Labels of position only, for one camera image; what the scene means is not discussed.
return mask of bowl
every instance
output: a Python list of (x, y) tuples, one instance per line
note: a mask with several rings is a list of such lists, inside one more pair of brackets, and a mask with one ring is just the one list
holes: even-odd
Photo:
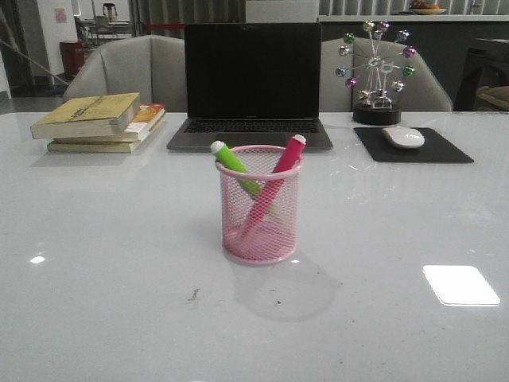
[(447, 8), (410, 8), (416, 14), (443, 14)]

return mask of pink marker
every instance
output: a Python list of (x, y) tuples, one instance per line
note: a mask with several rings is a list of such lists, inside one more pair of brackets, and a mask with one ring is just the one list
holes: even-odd
[[(295, 162), (301, 156), (305, 147), (305, 138), (302, 135), (294, 135), (288, 142), (285, 151), (279, 158), (278, 163), (274, 167), (273, 173), (281, 173), (283, 171), (291, 170)], [(277, 179), (275, 181), (268, 181), (260, 194), (256, 197), (256, 202), (251, 207), (249, 215), (247, 216), (247, 225), (242, 231), (241, 237), (244, 238), (247, 233), (265, 216), (272, 202), (278, 195), (279, 189), (283, 186), (284, 179)]]

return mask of computer mouse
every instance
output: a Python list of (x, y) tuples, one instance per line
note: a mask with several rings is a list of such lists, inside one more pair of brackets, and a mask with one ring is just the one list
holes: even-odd
[(399, 149), (417, 149), (424, 144), (421, 132), (411, 127), (384, 127), (382, 132), (390, 144)]

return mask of stack of books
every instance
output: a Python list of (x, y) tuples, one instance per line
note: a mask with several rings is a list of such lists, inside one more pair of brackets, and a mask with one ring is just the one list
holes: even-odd
[(131, 153), (161, 124), (162, 103), (140, 103), (139, 93), (70, 99), (34, 123), (35, 139), (50, 138), (48, 151)]

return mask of floor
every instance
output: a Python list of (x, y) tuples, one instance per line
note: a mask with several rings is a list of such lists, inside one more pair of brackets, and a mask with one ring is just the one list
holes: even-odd
[(54, 97), (14, 97), (0, 100), (0, 114), (19, 111), (52, 111), (63, 102), (61, 96)]

